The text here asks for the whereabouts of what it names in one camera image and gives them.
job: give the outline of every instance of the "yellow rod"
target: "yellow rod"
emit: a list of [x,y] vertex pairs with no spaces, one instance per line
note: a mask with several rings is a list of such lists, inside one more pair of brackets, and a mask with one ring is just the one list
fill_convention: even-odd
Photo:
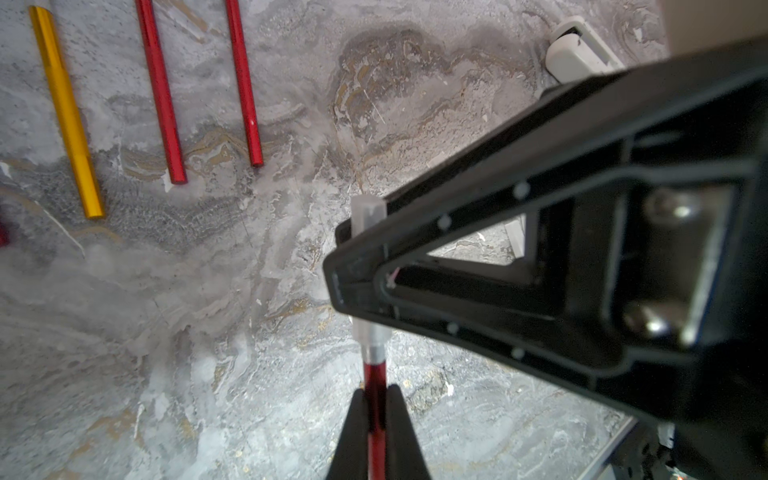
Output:
[[91,155],[88,152],[88,142],[85,140],[85,130],[80,121],[80,112],[74,102],[69,73],[61,56],[53,15],[47,9],[33,5],[29,7],[29,16],[32,19],[35,37],[38,39],[45,76],[48,78],[48,87],[51,89],[58,125],[61,128],[61,137],[67,148],[74,180],[78,184],[85,217],[102,218],[104,205],[98,192]]

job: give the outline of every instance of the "red metal rod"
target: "red metal rod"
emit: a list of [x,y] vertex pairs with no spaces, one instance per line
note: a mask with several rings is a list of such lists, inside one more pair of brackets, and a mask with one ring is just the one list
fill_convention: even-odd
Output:
[[240,4],[237,0],[224,0],[227,4],[227,17],[230,19],[230,37],[232,38],[232,57],[235,62],[237,88],[240,91],[240,108],[243,111],[245,138],[248,141],[248,153],[252,167],[264,165],[259,140],[259,124],[256,121],[256,105],[253,103],[253,89],[250,84],[248,54],[243,38],[243,22],[240,20]]
[[2,223],[0,223],[0,247],[5,247],[11,243],[11,239],[8,238],[8,232],[5,231]]
[[368,479],[385,480],[386,473],[386,362],[363,363],[366,379],[370,430],[368,434]]
[[160,133],[163,136],[165,161],[168,164],[170,182],[175,185],[185,184],[187,172],[184,171],[184,159],[181,157],[174,104],[170,99],[168,76],[165,72],[165,60],[160,47],[160,36],[154,22],[152,0],[136,0],[136,9],[139,14],[141,37],[144,39],[144,53],[147,55],[154,106],[157,109],[157,120],[160,123]]

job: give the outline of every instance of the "black plastic frame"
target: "black plastic frame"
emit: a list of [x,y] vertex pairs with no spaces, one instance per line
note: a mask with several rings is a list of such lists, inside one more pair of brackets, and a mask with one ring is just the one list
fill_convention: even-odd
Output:
[[[382,223],[354,239],[341,223],[323,264],[331,302],[674,421],[691,432],[680,454],[712,478],[765,475],[766,114],[768,38],[560,87],[387,196]],[[697,343],[638,339],[621,306],[637,294],[641,199],[712,185],[733,206]],[[428,255],[523,213],[533,259]]]

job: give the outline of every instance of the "red object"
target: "red object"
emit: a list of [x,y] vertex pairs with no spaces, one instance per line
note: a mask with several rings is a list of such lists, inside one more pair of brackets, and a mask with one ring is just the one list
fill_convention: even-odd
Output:
[[144,39],[144,53],[147,54],[149,78],[152,82],[154,106],[157,109],[157,119],[160,123],[160,133],[165,146],[165,161],[168,164],[170,182],[181,185],[187,182],[187,172],[184,171],[184,159],[181,157],[179,132],[176,129],[176,114],[174,104],[170,100],[168,76],[165,72],[165,60],[160,47],[160,36],[154,22],[152,0],[136,0],[139,14],[141,37]]
[[0,225],[0,247],[5,247],[11,243],[11,240],[8,238],[8,232],[5,231],[5,227]]
[[386,472],[386,362],[363,363],[366,377],[366,400],[369,408],[368,478],[385,480]]
[[264,165],[259,140],[259,124],[256,121],[256,105],[253,103],[253,89],[250,85],[248,54],[243,38],[243,22],[240,20],[240,4],[237,0],[224,0],[227,4],[227,17],[230,19],[230,37],[232,38],[232,57],[235,62],[237,88],[240,90],[240,108],[243,111],[245,138],[248,141],[248,153],[252,167]]

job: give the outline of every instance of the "gray marble surface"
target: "gray marble surface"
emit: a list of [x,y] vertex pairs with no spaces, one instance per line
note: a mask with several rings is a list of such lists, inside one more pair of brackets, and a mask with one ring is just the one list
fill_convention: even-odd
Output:
[[[134,4],[54,4],[108,217],[83,218],[24,2],[3,2],[0,478],[322,478],[362,380],[321,274],[350,195],[535,101],[565,16],[629,65],[666,51],[651,0],[243,0],[252,170],[223,2],[156,0],[172,187]],[[454,250],[503,258],[499,231]],[[435,479],[573,478],[621,420],[429,339],[396,333],[389,358]]]

